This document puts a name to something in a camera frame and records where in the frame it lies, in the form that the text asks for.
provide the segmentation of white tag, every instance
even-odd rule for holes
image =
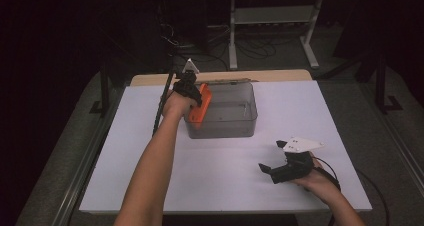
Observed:
[[[303,153],[306,151],[311,151],[312,149],[322,148],[324,146],[324,143],[321,142],[293,137],[287,142],[283,150],[287,153]]]
[[[191,59],[187,60],[187,63],[183,68],[183,73],[185,73],[186,70],[193,70],[195,74],[200,73],[200,71],[196,68],[196,65],[194,65],[193,61],[191,61]]]

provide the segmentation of person's arm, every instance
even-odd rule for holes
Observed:
[[[115,225],[161,225],[171,178],[177,128],[194,101],[174,92],[163,109],[158,130],[134,170]]]
[[[314,164],[316,167],[322,167],[316,159],[314,159]],[[333,212],[338,226],[365,225],[339,189],[321,173],[312,170],[308,176],[292,182],[305,187],[326,203]]]

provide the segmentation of forearm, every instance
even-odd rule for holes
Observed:
[[[160,225],[181,115],[165,117],[134,170],[116,224]]]
[[[337,226],[361,226],[365,225],[349,201],[341,193],[336,193],[327,200]]]

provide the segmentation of metal stand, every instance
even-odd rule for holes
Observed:
[[[377,107],[383,114],[387,114],[389,110],[402,110],[399,102],[394,96],[388,96],[391,105],[386,105],[384,103],[384,94],[385,94],[385,85],[386,85],[386,62],[383,55],[379,55],[379,62],[377,64],[376,71],[376,85],[375,85],[375,103]]]
[[[312,34],[314,32],[315,24],[318,19],[319,11],[321,10],[322,0],[316,0],[314,9],[311,13],[311,18],[309,19],[309,29],[306,32],[305,36],[300,37],[300,42],[302,43],[303,50],[305,51],[306,57],[308,58],[309,65],[313,69],[318,69],[319,64],[317,59],[315,58],[315,54],[312,51],[311,45],[309,42],[311,41]]]
[[[229,43],[230,70],[237,70],[237,54],[235,45],[236,24],[299,22],[309,23],[308,31],[305,35],[300,37],[300,41],[311,68],[319,68],[318,61],[309,43],[314,32],[322,1],[323,0],[316,0],[314,5],[307,6],[236,9],[235,0],[231,0]]]
[[[94,102],[90,109],[90,113],[100,113],[100,117],[104,117],[109,109],[109,81],[107,77],[106,65],[103,63],[100,67],[100,87],[102,93],[102,107],[99,108],[99,101]]]

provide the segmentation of white table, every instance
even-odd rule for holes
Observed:
[[[346,153],[317,82],[252,83],[258,109],[250,138],[190,139],[178,128],[165,214],[299,213],[328,210],[291,183],[273,184],[258,163],[285,164],[276,140],[299,136],[326,147],[314,154],[336,171],[342,191],[358,211],[369,200]],[[117,213],[135,165],[151,138],[163,86],[128,87],[86,189],[80,210]]]

